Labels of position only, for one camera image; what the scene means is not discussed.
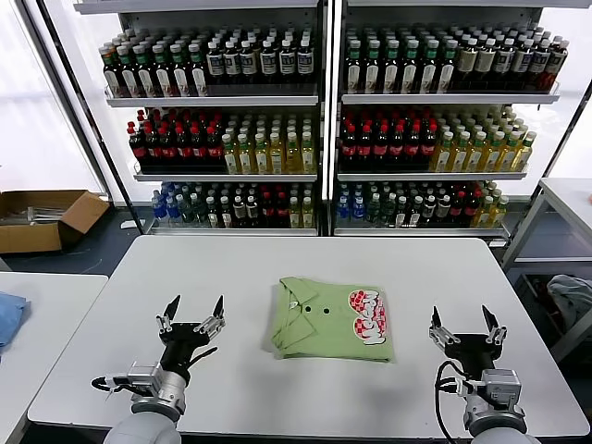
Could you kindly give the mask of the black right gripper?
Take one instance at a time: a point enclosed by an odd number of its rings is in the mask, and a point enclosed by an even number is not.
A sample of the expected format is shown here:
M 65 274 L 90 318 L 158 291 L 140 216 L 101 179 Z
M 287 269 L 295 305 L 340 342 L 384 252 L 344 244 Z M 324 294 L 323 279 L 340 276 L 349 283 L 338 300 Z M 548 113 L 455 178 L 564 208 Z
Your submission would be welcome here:
M 507 328 L 483 305 L 482 313 L 488 334 L 460 334 L 455 336 L 442 325 L 438 308 L 433 307 L 428 336 L 444 354 L 461 364 L 467 376 L 481 376 L 484 370 L 494 369 L 494 362 L 502 352 Z

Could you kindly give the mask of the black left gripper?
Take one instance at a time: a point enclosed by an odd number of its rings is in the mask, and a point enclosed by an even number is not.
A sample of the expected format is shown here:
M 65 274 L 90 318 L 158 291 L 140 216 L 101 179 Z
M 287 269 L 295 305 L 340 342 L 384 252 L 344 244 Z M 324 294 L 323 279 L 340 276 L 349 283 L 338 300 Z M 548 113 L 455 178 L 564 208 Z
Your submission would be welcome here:
M 159 338 L 165 345 L 165 350 L 160 358 L 160 365 L 164 371 L 175 373 L 179 376 L 188 376 L 189 369 L 199 360 L 214 353 L 217 347 L 193 356 L 197 349 L 206 347 L 211 340 L 226 325 L 224 317 L 224 297 L 220 296 L 216 302 L 214 311 L 201 323 L 172 323 L 178 310 L 181 295 L 171 301 L 162 314 L 158 314 Z

